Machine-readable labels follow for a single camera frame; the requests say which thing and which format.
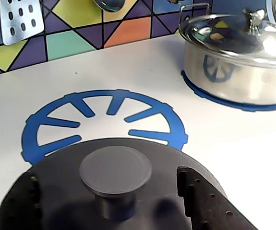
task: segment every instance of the geometric tile pattern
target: geometric tile pattern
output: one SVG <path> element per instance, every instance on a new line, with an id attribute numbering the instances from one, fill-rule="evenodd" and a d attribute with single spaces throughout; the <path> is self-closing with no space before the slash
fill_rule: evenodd
<path id="1" fill-rule="evenodd" d="M 184 0 L 182 4 L 216 0 Z M 45 30 L 12 46 L 0 44 L 0 73 L 178 32 L 180 5 L 168 0 L 126 0 L 109 13 L 93 0 L 40 0 Z M 183 18 L 205 14 L 204 8 L 186 9 Z"/>

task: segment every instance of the glass lid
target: glass lid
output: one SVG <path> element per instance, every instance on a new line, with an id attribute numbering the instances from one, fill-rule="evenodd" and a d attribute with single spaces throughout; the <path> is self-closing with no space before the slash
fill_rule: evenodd
<path id="1" fill-rule="evenodd" d="M 244 9 L 243 16 L 205 15 L 180 25 L 181 35 L 214 56 L 236 64 L 276 67 L 276 24 L 265 10 Z"/>

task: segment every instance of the gray knob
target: gray knob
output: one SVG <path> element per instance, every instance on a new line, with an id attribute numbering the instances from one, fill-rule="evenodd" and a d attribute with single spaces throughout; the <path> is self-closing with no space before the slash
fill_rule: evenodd
<path id="1" fill-rule="evenodd" d="M 99 213 L 123 221 L 135 212 L 135 195 L 151 177 L 149 159 L 126 146 L 109 146 L 88 154 L 80 165 L 80 177 L 95 195 Z"/>

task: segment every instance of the hanging utensil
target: hanging utensil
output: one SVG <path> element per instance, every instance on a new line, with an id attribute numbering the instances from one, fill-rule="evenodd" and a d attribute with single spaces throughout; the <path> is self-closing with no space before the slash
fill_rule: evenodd
<path id="1" fill-rule="evenodd" d="M 0 0 L 2 41 L 6 46 L 44 31 L 39 0 Z"/>
<path id="2" fill-rule="evenodd" d="M 97 6 L 103 10 L 114 13 L 123 8 L 125 0 L 94 0 Z"/>

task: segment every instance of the blue burner decal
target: blue burner decal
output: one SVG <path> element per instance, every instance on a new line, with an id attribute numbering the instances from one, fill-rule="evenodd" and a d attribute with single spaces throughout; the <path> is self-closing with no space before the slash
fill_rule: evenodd
<path id="1" fill-rule="evenodd" d="M 181 75 L 185 81 L 185 83 L 194 91 L 196 95 L 202 98 L 206 98 L 212 102 L 221 104 L 221 105 L 226 105 L 232 108 L 236 109 L 241 109 L 243 111 L 248 111 L 248 112 L 256 112 L 256 111 L 272 111 L 276 110 L 276 104 L 273 105 L 256 105 L 256 104 L 249 104 L 249 103 L 238 103 L 238 102 L 231 102 L 227 101 L 221 98 L 218 98 L 216 96 L 211 95 L 207 91 L 197 87 L 195 84 L 193 84 L 192 81 L 189 80 L 187 77 L 185 71 L 181 71 Z"/>
<path id="2" fill-rule="evenodd" d="M 107 115 L 115 115 L 121 107 L 125 98 L 130 98 L 145 103 L 151 106 L 151 108 L 124 118 L 126 122 L 130 123 L 156 114 L 161 114 L 170 127 L 169 133 L 131 129 L 128 132 L 130 136 L 164 140 L 168 142 L 168 146 L 174 147 L 178 150 L 181 150 L 184 144 L 187 143 L 188 135 L 186 135 L 185 133 L 183 123 L 181 122 L 177 114 L 173 111 L 173 108 L 166 103 L 162 103 L 154 98 L 127 90 L 95 90 L 79 93 L 75 92 L 65 95 L 64 97 L 45 105 L 35 114 L 29 116 L 22 134 L 22 156 L 24 160 L 34 165 L 38 161 L 43 159 L 46 154 L 80 141 L 82 138 L 77 134 L 39 146 L 37 142 L 37 131 L 40 125 L 67 128 L 79 127 L 79 122 L 51 118 L 48 117 L 48 115 L 62 105 L 70 103 L 85 117 L 93 117 L 96 114 L 92 111 L 92 108 L 90 108 L 84 102 L 83 99 L 100 96 L 112 97 L 111 103 L 106 112 Z"/>

